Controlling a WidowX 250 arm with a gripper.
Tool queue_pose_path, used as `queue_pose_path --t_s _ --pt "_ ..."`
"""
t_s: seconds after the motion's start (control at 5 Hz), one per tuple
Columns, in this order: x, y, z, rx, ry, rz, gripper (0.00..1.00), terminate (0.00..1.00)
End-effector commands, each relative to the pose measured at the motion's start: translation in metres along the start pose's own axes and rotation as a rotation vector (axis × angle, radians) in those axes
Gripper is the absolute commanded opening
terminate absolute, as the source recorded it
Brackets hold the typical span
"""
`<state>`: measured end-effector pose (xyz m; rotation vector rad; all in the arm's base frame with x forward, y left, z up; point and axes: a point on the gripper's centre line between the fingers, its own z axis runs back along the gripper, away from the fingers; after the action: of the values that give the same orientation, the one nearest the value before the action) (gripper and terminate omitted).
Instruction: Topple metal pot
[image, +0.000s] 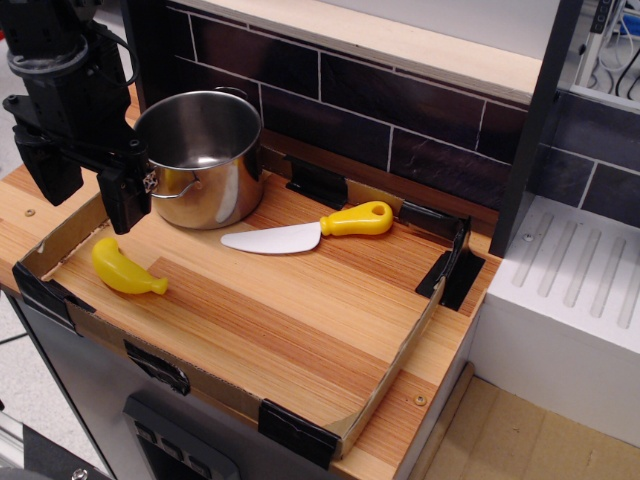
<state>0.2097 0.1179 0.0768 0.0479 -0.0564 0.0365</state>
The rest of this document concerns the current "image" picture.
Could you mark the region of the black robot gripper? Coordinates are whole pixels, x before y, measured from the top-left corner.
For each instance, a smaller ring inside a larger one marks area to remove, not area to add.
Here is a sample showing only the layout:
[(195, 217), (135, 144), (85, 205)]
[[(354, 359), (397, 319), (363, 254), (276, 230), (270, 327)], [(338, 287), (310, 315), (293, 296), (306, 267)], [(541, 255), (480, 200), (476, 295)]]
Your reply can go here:
[(97, 175), (114, 232), (127, 234), (151, 211), (144, 187), (143, 143), (126, 124), (130, 105), (121, 63), (125, 42), (114, 34), (10, 34), (10, 70), (26, 95), (10, 97), (14, 140), (39, 190), (59, 206), (83, 186), (81, 169)]

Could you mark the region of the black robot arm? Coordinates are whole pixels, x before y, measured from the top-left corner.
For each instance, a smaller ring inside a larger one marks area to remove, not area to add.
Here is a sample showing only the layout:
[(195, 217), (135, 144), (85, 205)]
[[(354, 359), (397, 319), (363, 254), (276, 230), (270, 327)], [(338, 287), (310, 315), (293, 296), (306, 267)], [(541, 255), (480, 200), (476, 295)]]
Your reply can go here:
[(16, 146), (43, 196), (65, 202), (90, 170), (114, 231), (125, 234), (149, 214), (155, 177), (145, 142), (125, 120), (125, 43), (95, 21), (98, 5), (2, 2), (7, 62), (26, 88), (3, 107), (14, 116)]

